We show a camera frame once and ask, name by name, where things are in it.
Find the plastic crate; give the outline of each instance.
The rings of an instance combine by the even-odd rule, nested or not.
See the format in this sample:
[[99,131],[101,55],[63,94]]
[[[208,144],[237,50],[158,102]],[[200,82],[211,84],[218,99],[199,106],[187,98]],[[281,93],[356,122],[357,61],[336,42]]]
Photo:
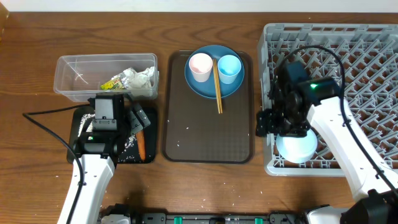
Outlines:
[[[155,67],[150,78],[150,89],[102,90],[101,85],[125,69],[132,67],[137,72]],[[129,93],[134,100],[157,98],[159,72],[154,54],[102,54],[67,55],[58,59],[55,71],[54,92],[61,93],[74,102],[85,102],[97,93]]]
[[[289,52],[322,45],[341,56],[346,69],[345,94],[356,121],[386,164],[398,172],[398,26],[366,24],[268,24],[257,53],[262,109],[271,108],[267,94],[275,68]],[[337,61],[318,49],[300,51],[312,78],[333,77],[341,84]],[[264,168],[269,175],[344,176],[324,140],[311,160],[293,164],[277,152],[275,137],[264,141]]]

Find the wooden table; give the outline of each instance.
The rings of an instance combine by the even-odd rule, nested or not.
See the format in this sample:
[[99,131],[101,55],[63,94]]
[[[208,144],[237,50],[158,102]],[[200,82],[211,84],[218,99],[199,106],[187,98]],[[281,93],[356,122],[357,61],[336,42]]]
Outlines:
[[[155,103],[160,124],[168,60],[177,50],[208,44],[247,52],[254,62],[255,111],[260,110],[256,45],[270,22],[398,23],[398,14],[325,13],[11,13],[0,43],[0,222],[55,223],[72,166],[66,149],[22,112],[74,105],[53,92],[62,55],[152,52],[159,61]],[[68,139],[72,111],[37,119]],[[163,137],[159,128],[159,139]],[[184,164],[166,160],[159,148],[146,165],[120,165],[103,207],[128,203],[140,212],[266,213],[329,203],[350,207],[344,178],[271,177],[264,171],[263,139],[245,165]]]

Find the transparent box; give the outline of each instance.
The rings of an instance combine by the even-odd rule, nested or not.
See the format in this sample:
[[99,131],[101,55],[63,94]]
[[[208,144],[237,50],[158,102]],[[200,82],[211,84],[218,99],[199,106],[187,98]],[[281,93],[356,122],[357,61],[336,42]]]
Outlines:
[[[154,75],[150,78],[150,89],[101,89],[101,85],[130,67],[137,72],[155,67]],[[133,100],[153,100],[157,98],[158,85],[157,57],[150,53],[62,56],[58,59],[54,78],[54,92],[74,102],[84,102],[104,92],[128,93]]]

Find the blue plate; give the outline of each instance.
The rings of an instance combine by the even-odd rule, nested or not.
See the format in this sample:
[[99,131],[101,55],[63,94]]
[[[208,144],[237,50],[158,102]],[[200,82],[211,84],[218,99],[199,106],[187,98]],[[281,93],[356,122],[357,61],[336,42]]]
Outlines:
[[242,64],[242,69],[238,73],[238,76],[236,77],[235,81],[232,82],[231,84],[224,84],[220,81],[220,92],[221,92],[221,97],[227,97],[234,93],[242,84],[243,78],[244,78],[244,67],[242,63],[242,59],[239,57],[235,51],[224,47],[220,45],[209,45],[202,47],[198,50],[196,50],[194,53],[191,54],[191,56],[188,58],[186,64],[185,64],[185,79],[187,80],[188,86],[191,87],[191,89],[195,92],[198,93],[199,95],[210,98],[210,99],[215,99],[216,98],[216,89],[215,89],[215,84],[214,84],[214,75],[213,75],[213,68],[211,69],[211,74],[210,77],[207,81],[200,83],[197,82],[192,75],[191,70],[189,69],[189,60],[191,57],[197,53],[205,53],[208,54],[211,58],[215,58],[218,60],[225,55],[234,55],[236,56]]

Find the wooden chopstick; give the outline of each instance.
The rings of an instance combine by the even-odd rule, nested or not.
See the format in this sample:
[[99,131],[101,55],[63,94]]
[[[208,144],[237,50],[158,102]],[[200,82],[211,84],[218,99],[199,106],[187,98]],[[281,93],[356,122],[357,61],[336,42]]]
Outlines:
[[218,78],[218,68],[217,68],[217,60],[216,59],[213,59],[213,74],[214,74],[214,84],[216,87],[218,113],[222,114],[223,113],[223,105],[221,103],[220,79]]

